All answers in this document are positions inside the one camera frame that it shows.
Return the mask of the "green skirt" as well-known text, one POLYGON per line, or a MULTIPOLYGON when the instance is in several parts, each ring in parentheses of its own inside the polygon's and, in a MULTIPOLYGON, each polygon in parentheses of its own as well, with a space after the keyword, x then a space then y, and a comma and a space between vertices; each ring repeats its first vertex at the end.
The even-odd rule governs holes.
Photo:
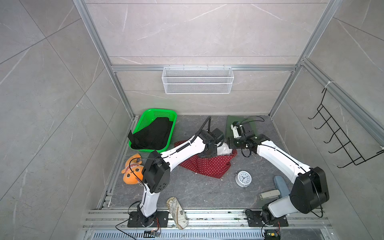
POLYGON ((256 116, 241 118, 239 116, 228 116, 226 126, 226 137, 230 140, 245 141, 255 138, 258 134, 256 122, 262 119, 256 119, 256 116))

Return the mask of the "red polka dot skirt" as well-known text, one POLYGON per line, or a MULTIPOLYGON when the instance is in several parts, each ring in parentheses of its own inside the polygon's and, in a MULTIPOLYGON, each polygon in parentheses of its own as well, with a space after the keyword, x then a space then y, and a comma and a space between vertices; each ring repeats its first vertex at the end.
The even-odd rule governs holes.
POLYGON ((220 179, 230 169, 231 160, 237 154, 237 150, 231 150, 229 155, 213 158, 203 158, 194 155, 180 163, 180 166, 197 174, 220 179))

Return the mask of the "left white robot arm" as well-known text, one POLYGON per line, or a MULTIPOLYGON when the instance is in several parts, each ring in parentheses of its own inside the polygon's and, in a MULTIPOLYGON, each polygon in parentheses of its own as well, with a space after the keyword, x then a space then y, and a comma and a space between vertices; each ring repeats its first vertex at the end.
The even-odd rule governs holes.
POLYGON ((217 148, 223 143, 224 133, 218 128, 212 132, 199 130, 189 140, 171 150, 151 152, 142 171, 144 192, 139 206, 140 214, 144 218, 155 215, 160 192, 170 183, 171 172, 175 167, 194 155, 215 157, 217 148))

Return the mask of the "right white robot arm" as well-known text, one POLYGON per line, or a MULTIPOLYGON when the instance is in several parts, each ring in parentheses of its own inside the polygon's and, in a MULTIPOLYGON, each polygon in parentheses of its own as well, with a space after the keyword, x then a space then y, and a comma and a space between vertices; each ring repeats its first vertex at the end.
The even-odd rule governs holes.
POLYGON ((230 149, 249 150, 272 163, 293 183, 291 192, 262 208, 261 219, 272 226, 288 214, 307 214, 330 199, 326 173, 311 168, 280 149, 265 135, 256 135, 249 122, 233 122, 228 137, 230 149))

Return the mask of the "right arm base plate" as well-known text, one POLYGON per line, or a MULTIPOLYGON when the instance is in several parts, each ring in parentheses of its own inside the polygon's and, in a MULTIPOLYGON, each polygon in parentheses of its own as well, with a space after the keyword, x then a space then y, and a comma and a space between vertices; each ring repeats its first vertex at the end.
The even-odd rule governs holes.
POLYGON ((248 220, 249 227, 288 227, 286 216, 277 218, 274 217, 269 211, 253 211, 250 209, 245 210, 245 215, 248 220))

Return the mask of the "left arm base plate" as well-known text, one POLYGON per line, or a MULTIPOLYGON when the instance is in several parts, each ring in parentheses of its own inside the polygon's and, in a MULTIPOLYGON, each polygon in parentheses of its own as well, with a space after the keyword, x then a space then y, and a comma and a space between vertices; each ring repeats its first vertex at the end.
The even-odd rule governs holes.
POLYGON ((145 217, 141 211, 132 212, 128 219, 128 228, 154 227, 165 228, 168 225, 169 212, 156 211, 153 215, 145 217))

